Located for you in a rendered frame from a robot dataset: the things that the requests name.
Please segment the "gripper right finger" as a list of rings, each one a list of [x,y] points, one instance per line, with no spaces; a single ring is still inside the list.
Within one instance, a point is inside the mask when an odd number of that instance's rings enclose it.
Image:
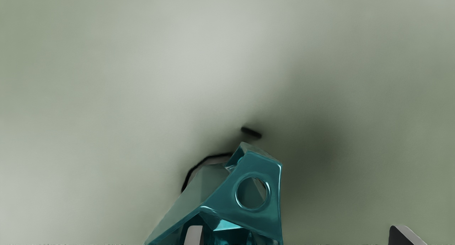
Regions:
[[[406,225],[392,225],[389,229],[388,245],[428,245]]]

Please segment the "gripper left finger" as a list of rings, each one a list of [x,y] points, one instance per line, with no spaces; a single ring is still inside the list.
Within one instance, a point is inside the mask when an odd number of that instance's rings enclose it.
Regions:
[[[202,225],[188,227],[185,245],[204,245],[204,227]]]

